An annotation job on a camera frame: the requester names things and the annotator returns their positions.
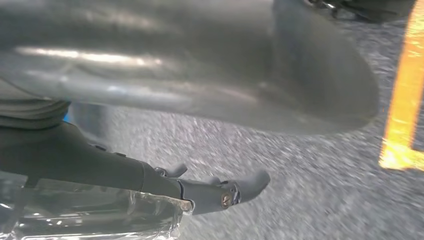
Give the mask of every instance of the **bolt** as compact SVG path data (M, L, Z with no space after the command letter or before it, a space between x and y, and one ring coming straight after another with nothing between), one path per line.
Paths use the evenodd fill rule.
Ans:
M231 205L231 195L229 193L224 193L221 196L221 206L223 209L227 209Z

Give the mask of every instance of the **yellow road marking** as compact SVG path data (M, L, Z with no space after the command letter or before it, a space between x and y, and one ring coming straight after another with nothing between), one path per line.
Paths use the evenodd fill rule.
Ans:
M424 88L424 0L409 16L399 60L379 163L424 171L424 153L412 149Z

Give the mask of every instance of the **motorcycle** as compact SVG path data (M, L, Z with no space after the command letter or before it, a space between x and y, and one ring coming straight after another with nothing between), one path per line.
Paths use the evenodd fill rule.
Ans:
M318 9L329 9L338 18L340 10L353 13L358 20L384 23L407 17L415 0L305 0Z
M107 152L63 121L71 101L292 135L378 112L368 64L299 0L4 0L0 22L0 239L174 239L183 215L271 180L187 180L184 164Z

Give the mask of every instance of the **road surface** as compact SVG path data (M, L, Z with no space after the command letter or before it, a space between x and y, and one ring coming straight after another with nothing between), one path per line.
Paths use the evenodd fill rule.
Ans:
M272 177L256 200L193 217L183 240L423 240L424 172L378 165L405 20L339 20L378 76L381 114L365 129L335 136L269 134L216 121L124 107L102 109L114 151L153 166L184 162L187 178ZM424 146L419 126L417 147Z

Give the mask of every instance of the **footpeg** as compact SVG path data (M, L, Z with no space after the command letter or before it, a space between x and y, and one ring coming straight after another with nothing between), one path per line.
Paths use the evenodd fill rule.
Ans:
M179 178L187 167L180 164L171 169L155 167L163 177L176 180L181 186L181 199L193 205L193 215L219 212L231 206L255 199L270 183L270 175L261 170L256 174L237 180L221 181L208 177L204 181Z

